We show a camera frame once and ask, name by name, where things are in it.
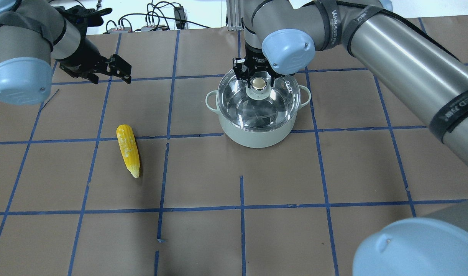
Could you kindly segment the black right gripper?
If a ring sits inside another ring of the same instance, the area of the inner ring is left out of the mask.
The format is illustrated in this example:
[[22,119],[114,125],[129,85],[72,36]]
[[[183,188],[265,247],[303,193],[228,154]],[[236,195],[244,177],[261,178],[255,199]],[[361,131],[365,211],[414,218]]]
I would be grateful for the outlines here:
[[258,72],[267,72],[269,75],[269,87],[273,88],[274,82],[284,77],[283,74],[276,73],[270,65],[268,59],[262,52],[262,49],[256,48],[248,44],[245,45],[245,57],[233,58],[232,68],[236,75],[237,80],[245,81],[248,89],[251,89],[251,77]]

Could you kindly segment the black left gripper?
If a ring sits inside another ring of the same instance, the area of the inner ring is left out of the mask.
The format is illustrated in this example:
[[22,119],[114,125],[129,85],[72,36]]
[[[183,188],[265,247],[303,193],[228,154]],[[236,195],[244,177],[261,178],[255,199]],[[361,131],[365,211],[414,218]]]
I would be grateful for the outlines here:
[[98,48],[86,37],[88,27],[102,26],[104,24],[102,17],[112,13],[113,9],[58,7],[57,10],[69,21],[67,29],[69,30],[70,26],[76,28],[80,38],[76,50],[69,57],[58,60],[60,69],[73,78],[81,77],[96,85],[99,83],[99,77],[96,74],[118,77],[125,83],[131,84],[132,66],[118,54],[113,54],[110,58],[102,56]]

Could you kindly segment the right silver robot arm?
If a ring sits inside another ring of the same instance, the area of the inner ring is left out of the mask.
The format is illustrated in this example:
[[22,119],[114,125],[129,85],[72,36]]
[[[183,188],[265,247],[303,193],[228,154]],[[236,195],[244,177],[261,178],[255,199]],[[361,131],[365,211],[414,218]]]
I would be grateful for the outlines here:
[[[271,82],[342,46],[468,167],[468,68],[390,0],[243,0],[246,57],[234,72]],[[354,276],[468,276],[468,200],[399,220],[364,239]]]

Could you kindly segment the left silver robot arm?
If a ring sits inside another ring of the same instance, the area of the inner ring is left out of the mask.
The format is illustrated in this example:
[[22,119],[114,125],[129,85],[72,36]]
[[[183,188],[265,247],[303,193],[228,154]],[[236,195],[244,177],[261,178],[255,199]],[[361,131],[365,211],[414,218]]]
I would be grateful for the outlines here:
[[46,0],[0,0],[0,102],[43,103],[51,93],[56,61],[70,77],[99,82],[99,74],[131,83],[131,65],[104,57],[86,37],[111,8],[54,7]]

